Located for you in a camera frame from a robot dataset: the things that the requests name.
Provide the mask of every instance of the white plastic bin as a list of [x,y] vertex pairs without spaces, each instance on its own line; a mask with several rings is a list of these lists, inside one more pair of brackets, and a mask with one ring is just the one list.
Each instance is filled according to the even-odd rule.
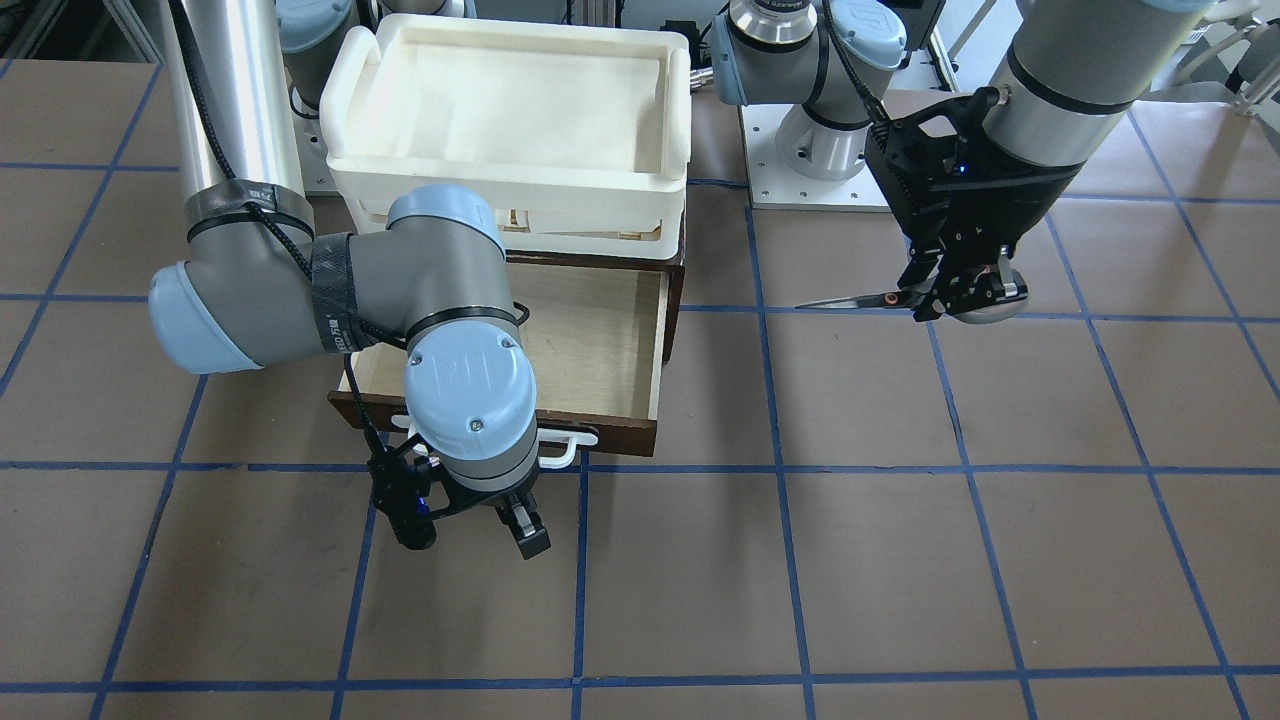
[[513,250],[667,259],[690,147],[684,37],[389,15],[353,28],[320,101],[329,168],[370,232],[457,182]]

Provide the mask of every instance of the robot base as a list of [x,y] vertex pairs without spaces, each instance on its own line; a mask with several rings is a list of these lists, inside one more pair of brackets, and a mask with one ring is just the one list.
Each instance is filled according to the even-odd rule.
[[888,213],[888,202],[865,165],[847,181],[823,182],[801,176],[778,156],[774,137],[790,105],[748,105],[741,110],[754,208]]

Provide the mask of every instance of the tiled floor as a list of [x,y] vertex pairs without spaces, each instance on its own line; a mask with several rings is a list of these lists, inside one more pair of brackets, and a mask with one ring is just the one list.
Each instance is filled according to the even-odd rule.
[[163,356],[164,78],[0,64],[0,717],[1280,717],[1258,128],[1139,105],[1024,241],[1030,311],[975,328],[792,310],[887,288],[901,237],[753,211],[695,106],[658,456],[545,477],[524,562],[480,512],[393,542],[334,359]]

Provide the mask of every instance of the wooden drawer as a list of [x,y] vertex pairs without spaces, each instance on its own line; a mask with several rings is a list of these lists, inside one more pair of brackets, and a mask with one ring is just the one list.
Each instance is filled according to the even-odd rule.
[[[671,275],[663,270],[508,264],[512,296],[530,309],[521,345],[538,378],[539,425],[590,429],[594,451],[653,456]],[[374,424],[404,414],[404,352],[355,356]],[[346,378],[329,402],[360,427]]]

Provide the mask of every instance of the blue joint cap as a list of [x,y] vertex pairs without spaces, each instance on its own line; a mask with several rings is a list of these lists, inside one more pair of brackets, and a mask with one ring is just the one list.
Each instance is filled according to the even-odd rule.
[[184,263],[155,274],[147,309],[161,347],[183,370],[204,375],[262,369],[227,337],[218,320],[209,314],[187,277]]
[[443,218],[462,223],[488,236],[502,250],[503,256],[507,255],[498,236],[493,209],[484,197],[461,184],[424,184],[399,196],[387,213],[387,229],[404,218]]
[[877,0],[829,0],[836,32],[850,53],[882,70],[896,70],[906,58],[906,26]]
[[733,56],[733,41],[728,33],[728,15],[723,13],[712,20],[712,73],[716,76],[716,95],[726,105],[746,105],[746,90]]
[[310,50],[333,35],[351,17],[355,0],[275,0],[280,51]]
[[458,460],[488,460],[529,430],[538,383],[516,338],[481,320],[454,320],[410,350],[404,404],[428,445]]
[[1213,4],[1213,0],[1142,0],[1157,10],[1166,13],[1203,13]]

